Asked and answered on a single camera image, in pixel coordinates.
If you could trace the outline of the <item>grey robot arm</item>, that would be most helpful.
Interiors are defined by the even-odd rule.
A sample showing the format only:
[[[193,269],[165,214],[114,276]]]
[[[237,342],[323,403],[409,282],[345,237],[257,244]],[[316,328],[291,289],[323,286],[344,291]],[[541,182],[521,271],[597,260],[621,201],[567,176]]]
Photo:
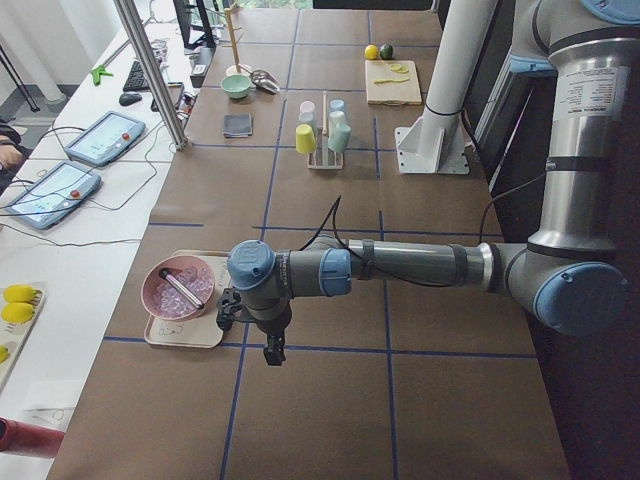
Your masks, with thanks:
[[[270,365],[285,359],[285,330],[297,297],[347,294],[354,280],[396,279],[423,287],[476,285],[513,298],[541,323],[571,336],[603,330],[628,291],[611,264],[606,218],[612,147],[621,127],[632,66],[639,59],[635,1],[520,1],[512,67],[557,74],[539,229],[523,244],[475,247],[317,235],[298,251],[258,240],[227,259],[231,285],[217,324],[253,323]]]

